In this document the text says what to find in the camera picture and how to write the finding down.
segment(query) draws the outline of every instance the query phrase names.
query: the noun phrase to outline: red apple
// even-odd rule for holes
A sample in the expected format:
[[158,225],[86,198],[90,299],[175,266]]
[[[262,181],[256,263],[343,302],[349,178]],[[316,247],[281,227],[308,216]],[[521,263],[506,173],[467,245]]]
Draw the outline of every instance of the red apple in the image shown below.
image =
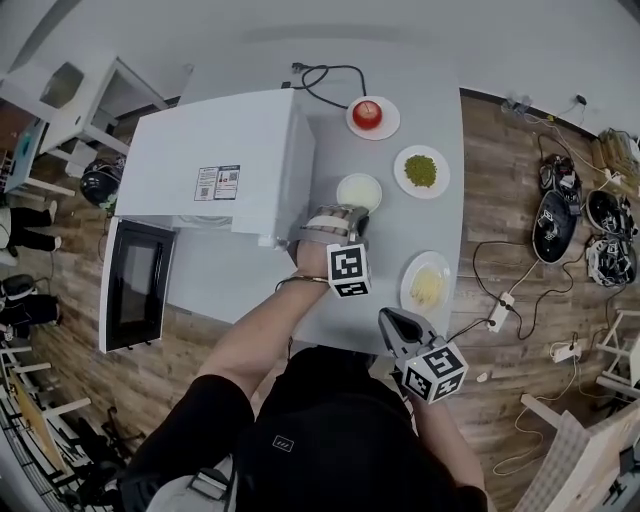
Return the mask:
[[382,122],[382,109],[373,101],[365,100],[353,109],[353,122],[361,130],[372,130]]

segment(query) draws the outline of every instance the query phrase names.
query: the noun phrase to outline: shoe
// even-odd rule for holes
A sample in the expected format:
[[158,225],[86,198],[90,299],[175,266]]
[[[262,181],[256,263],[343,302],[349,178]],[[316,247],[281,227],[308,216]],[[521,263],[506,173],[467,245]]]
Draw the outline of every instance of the shoe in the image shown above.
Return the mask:
[[49,217],[51,217],[51,224],[56,220],[56,212],[58,211],[58,201],[55,199],[51,201],[49,205]]

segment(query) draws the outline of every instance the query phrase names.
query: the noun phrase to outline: black sleeve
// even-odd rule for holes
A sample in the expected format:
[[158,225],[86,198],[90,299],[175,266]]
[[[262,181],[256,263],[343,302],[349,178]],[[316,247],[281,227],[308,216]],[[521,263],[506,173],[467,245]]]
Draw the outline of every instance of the black sleeve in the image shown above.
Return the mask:
[[251,404],[237,385],[217,375],[199,377],[142,443],[121,488],[140,484],[157,490],[200,468],[212,468],[233,452],[238,434],[253,422]]
[[458,496],[462,503],[462,510],[468,512],[487,512],[489,509],[487,495],[477,487],[459,487]]

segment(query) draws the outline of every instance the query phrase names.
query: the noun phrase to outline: forearm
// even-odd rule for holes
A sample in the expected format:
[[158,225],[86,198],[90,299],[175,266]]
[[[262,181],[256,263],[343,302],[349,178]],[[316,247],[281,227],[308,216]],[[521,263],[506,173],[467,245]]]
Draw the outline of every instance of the forearm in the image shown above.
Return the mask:
[[484,490],[484,475],[477,455],[471,450],[448,407],[443,402],[428,405],[411,396],[420,440],[451,473],[459,485]]
[[198,375],[226,377],[251,398],[282,356],[298,322],[327,290],[319,283],[283,284],[220,339]]

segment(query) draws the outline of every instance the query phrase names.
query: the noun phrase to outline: plate of green food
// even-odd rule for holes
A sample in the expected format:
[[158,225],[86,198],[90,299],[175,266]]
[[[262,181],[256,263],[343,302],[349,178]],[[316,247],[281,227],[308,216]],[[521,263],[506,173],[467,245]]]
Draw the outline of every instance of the plate of green food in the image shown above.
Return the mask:
[[400,188],[419,199],[433,199],[449,186],[449,165],[429,146],[409,146],[400,151],[393,164]]

